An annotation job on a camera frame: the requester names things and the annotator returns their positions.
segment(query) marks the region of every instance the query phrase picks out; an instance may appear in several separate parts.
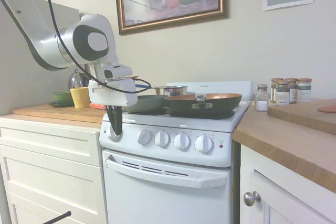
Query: glass kettle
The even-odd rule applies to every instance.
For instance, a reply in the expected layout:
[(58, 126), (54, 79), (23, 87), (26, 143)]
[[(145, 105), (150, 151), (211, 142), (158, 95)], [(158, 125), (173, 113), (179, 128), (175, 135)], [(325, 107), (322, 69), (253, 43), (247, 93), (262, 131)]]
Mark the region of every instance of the glass kettle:
[(68, 88), (81, 88), (89, 86), (89, 77), (87, 77), (84, 73), (78, 72), (78, 69), (69, 77)]

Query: oven door handle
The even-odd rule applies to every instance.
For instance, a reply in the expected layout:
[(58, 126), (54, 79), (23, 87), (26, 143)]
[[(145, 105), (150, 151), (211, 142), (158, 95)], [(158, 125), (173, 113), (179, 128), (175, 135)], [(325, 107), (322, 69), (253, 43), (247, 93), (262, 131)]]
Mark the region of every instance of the oven door handle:
[(197, 189), (207, 189), (225, 186), (227, 184), (227, 176), (225, 174), (209, 173), (201, 177), (180, 177), (161, 173), (152, 173), (145, 170), (127, 167), (120, 165), (110, 159), (106, 159), (105, 162), (107, 168), (110, 168), (118, 173), (161, 184), (192, 187)]

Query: wooden cutting board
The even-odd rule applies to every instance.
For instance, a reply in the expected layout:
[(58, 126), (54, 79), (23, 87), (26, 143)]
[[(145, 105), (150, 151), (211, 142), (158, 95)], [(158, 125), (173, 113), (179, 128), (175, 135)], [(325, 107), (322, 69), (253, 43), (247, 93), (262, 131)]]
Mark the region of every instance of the wooden cutting board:
[(310, 103), (270, 106), (268, 115), (336, 135), (336, 113), (318, 111), (320, 107), (331, 105), (336, 105), (336, 99), (314, 99)]
[(101, 123), (106, 111), (94, 108), (85, 108), (85, 109), (76, 109), (75, 107), (53, 108), (49, 104), (43, 104), (33, 107), (14, 109), (12, 113), (17, 115), (38, 116), (41, 118), (53, 118), (53, 119), (63, 119), (63, 120), (72, 120), (80, 122)]

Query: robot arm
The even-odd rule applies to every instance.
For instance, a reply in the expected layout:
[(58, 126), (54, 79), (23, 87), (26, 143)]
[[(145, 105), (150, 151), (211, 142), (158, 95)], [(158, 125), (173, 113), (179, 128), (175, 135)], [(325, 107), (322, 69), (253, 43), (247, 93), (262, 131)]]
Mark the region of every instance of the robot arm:
[(121, 135), (120, 106), (136, 104), (137, 92), (140, 91), (136, 91), (134, 81), (127, 78), (132, 74), (132, 69), (119, 64), (113, 31), (107, 18), (87, 15), (77, 24), (60, 29), (62, 44), (55, 30), (49, 28), (43, 20), (33, 0), (0, 1), (41, 67), (58, 71), (75, 64), (79, 67), (79, 64), (89, 64), (94, 78), (89, 84), (90, 100), (108, 106), (115, 136)]

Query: oven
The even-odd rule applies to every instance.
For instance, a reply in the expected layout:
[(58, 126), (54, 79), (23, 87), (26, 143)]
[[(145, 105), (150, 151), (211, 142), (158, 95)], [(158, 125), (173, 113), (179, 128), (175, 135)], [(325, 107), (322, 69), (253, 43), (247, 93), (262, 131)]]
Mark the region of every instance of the oven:
[(105, 149), (109, 224), (229, 224), (229, 168), (207, 168)]

